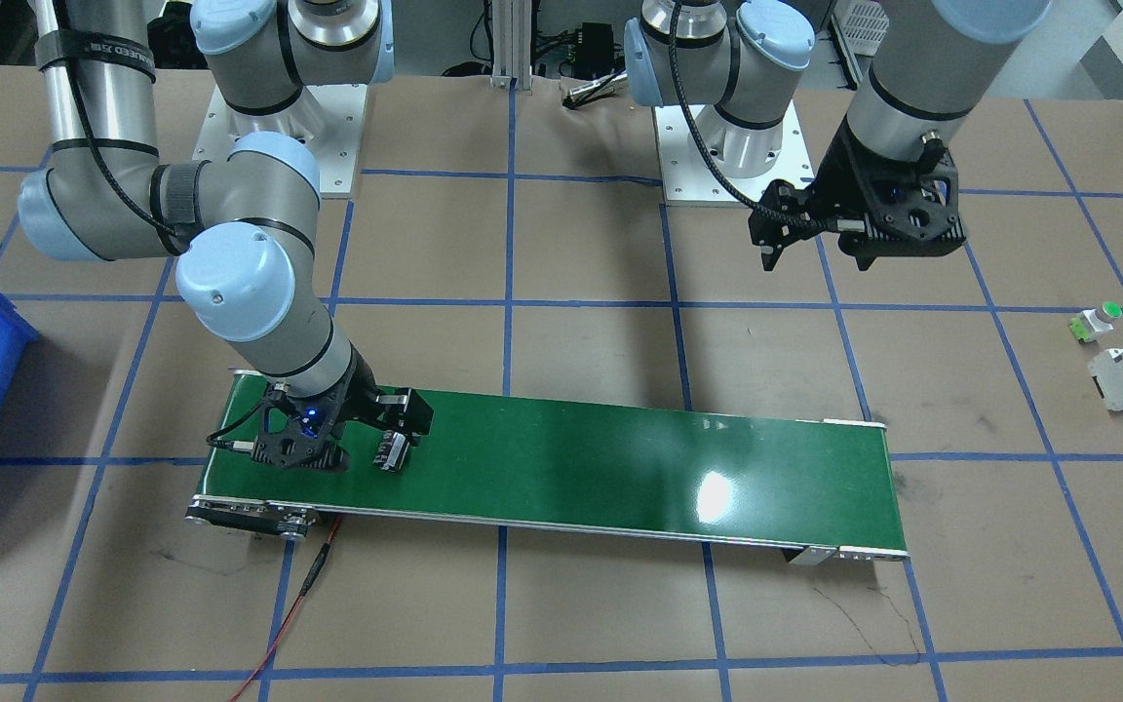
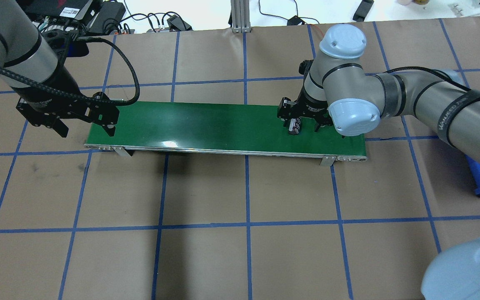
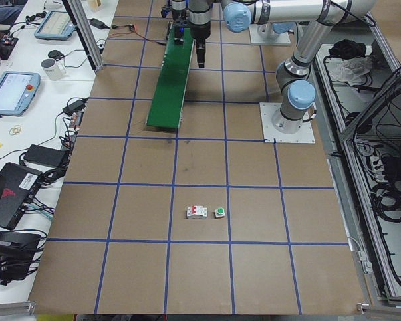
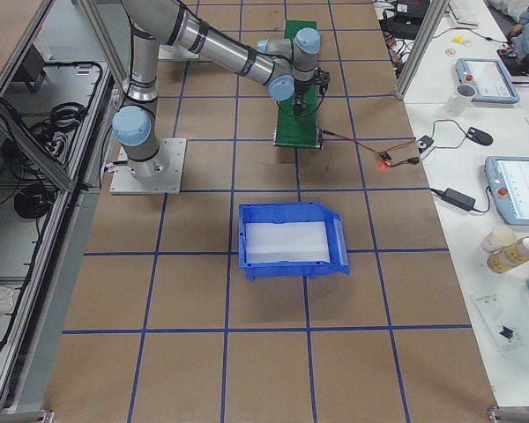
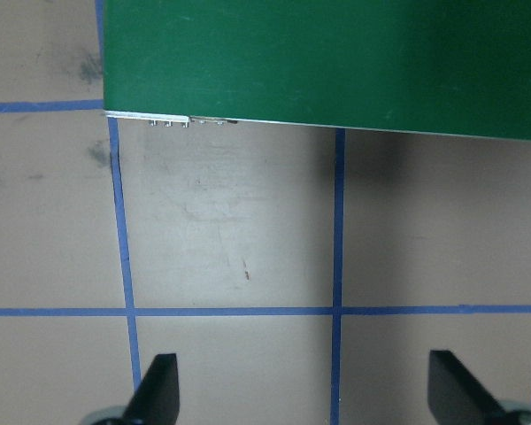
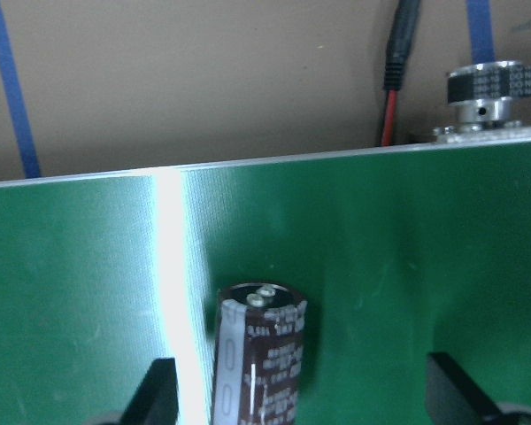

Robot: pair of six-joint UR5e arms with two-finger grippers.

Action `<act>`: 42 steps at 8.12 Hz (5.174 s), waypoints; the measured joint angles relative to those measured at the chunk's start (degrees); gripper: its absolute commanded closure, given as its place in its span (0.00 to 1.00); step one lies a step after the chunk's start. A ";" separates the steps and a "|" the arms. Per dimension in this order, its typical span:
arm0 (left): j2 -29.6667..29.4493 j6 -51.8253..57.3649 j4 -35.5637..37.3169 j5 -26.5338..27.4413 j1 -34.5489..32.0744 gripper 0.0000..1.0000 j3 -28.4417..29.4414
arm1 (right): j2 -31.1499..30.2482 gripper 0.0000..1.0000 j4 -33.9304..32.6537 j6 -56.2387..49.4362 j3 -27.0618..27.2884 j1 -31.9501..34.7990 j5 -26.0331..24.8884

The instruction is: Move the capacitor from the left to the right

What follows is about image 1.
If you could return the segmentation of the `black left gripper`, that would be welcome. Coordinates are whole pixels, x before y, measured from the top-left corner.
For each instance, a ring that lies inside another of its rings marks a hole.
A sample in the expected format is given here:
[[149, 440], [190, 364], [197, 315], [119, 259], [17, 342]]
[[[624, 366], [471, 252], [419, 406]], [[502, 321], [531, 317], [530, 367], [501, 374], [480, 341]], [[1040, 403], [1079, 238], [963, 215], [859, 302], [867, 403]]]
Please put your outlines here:
[[885, 210], [895, 197], [874, 192], [873, 183], [888, 177], [900, 186], [904, 163], [865, 146], [852, 133], [847, 117], [839, 124], [814, 182], [794, 186], [787, 179], [772, 179], [749, 217], [750, 237], [760, 249], [763, 270], [774, 271], [780, 254], [791, 245], [807, 241], [828, 230], [830, 218], [865, 219], [866, 239], [852, 243], [857, 270], [868, 271], [879, 258], [878, 243], [892, 241], [885, 230]]

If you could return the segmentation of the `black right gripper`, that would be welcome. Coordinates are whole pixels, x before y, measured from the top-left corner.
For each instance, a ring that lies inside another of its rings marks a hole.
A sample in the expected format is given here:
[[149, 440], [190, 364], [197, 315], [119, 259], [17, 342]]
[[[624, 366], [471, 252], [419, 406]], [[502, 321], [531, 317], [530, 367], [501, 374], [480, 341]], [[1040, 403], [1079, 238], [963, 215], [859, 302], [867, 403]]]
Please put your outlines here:
[[349, 347], [351, 361], [348, 370], [334, 386], [339, 405], [331, 404], [325, 419], [325, 435], [337, 435], [344, 422], [380, 423], [383, 436], [378, 448], [389, 449], [401, 436], [410, 446], [418, 446], [431, 432], [433, 408], [414, 388], [398, 388], [394, 394], [380, 395], [378, 383], [356, 347]]

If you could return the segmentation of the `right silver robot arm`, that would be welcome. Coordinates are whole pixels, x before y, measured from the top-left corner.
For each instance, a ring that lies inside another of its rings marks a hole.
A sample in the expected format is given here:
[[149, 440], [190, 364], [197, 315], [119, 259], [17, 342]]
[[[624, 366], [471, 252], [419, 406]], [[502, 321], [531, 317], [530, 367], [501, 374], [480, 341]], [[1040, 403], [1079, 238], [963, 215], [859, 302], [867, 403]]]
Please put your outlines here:
[[369, 364], [313, 290], [321, 166], [313, 86], [392, 76], [389, 1], [197, 1], [190, 26], [249, 129], [221, 159], [159, 157], [156, 61], [137, 1], [35, 1], [51, 164], [19, 186], [19, 225], [56, 259], [174, 257], [197, 320], [284, 383], [307, 443], [378, 425]]

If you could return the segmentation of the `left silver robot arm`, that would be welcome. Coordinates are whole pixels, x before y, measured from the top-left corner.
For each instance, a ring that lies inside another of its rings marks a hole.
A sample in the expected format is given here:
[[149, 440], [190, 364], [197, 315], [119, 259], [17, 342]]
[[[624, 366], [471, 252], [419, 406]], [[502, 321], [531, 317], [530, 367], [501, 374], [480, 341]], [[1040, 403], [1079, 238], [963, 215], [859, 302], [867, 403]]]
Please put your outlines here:
[[686, 142], [725, 194], [750, 210], [763, 268], [791, 245], [833, 233], [868, 270], [883, 257], [940, 257], [966, 241], [955, 134], [1047, 1], [885, 1], [888, 28], [806, 186], [766, 173], [816, 44], [785, 1], [645, 1], [624, 27], [630, 94], [681, 108]]

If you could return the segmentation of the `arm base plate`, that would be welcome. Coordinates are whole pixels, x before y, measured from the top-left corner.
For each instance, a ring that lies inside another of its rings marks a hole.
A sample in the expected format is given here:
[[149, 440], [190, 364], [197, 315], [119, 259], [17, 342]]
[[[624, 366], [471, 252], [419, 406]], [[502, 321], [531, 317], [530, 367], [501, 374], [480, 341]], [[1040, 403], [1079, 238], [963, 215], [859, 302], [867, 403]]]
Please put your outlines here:
[[[814, 179], [793, 102], [786, 107], [780, 124], [765, 133], [725, 124], [712, 106], [692, 108], [707, 154], [732, 186], [746, 197], [760, 199], [772, 179], [784, 179], [797, 188], [806, 186]], [[659, 106], [652, 112], [665, 204], [739, 206], [706, 168], [704, 157], [692, 142], [681, 107]]]
[[353, 197], [368, 88], [360, 84], [305, 86], [293, 104], [270, 115], [241, 113], [213, 90], [192, 159], [223, 161], [236, 146], [273, 145], [303, 157], [308, 173], [325, 199]]

